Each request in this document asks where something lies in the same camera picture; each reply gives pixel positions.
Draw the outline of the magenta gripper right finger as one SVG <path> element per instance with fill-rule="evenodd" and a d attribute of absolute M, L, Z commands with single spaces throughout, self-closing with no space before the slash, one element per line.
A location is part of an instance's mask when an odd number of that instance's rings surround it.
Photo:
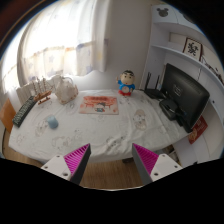
<path fill-rule="evenodd" d="M 182 167 L 167 154 L 157 155 L 149 149 L 137 144 L 132 144 L 132 155 L 144 185 L 182 169 Z"/>

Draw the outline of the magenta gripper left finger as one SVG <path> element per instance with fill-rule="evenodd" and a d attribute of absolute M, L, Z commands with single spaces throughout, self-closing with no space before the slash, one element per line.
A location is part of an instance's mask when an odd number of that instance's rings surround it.
<path fill-rule="evenodd" d="M 91 146 L 86 144 L 67 155 L 56 155 L 42 169 L 79 185 L 91 155 Z"/>

